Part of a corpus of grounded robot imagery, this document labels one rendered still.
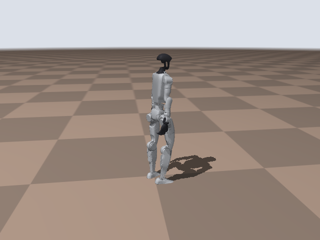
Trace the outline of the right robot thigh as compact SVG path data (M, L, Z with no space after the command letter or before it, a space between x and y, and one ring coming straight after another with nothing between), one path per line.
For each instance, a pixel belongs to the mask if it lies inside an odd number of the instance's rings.
M159 123L161 126L164 124L163 119L164 119L164 114L160 115L160 117L159 117L159 120L160 120ZM173 120L171 117L170 117L170 121L168 124L168 131L165 133L164 137L165 137L166 145L161 147L161 149L160 149L161 154L163 154L164 148L168 148L171 152L173 145L174 145L175 128L174 128L174 123L173 123Z

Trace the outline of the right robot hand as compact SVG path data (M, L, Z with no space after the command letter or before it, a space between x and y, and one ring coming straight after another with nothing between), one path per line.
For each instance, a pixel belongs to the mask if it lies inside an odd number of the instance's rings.
M163 125L161 126L160 131L157 133L158 135L165 135L165 133L168 131L168 124L169 122L166 122L166 118L163 118Z

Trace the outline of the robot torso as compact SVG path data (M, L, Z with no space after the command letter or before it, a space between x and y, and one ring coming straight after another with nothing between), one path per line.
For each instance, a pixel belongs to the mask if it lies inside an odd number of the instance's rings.
M151 119L160 122L160 116L164 115L164 76L169 76L166 71L164 73L154 73L152 80L152 99L157 104L151 110ZM170 76L169 76L170 77Z

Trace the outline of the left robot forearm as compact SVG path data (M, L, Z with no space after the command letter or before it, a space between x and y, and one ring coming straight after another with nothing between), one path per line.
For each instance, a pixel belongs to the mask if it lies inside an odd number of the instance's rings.
M151 94L151 99L152 99L152 108L154 109L155 108L155 105L157 104L157 102L153 101L153 95Z

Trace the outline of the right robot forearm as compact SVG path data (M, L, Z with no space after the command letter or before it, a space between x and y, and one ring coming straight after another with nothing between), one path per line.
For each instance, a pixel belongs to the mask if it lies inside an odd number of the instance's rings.
M165 105L163 106L164 107L164 118L166 118L166 121L165 121L166 123L168 123L170 121L172 101L173 101L172 98L168 97L166 99Z

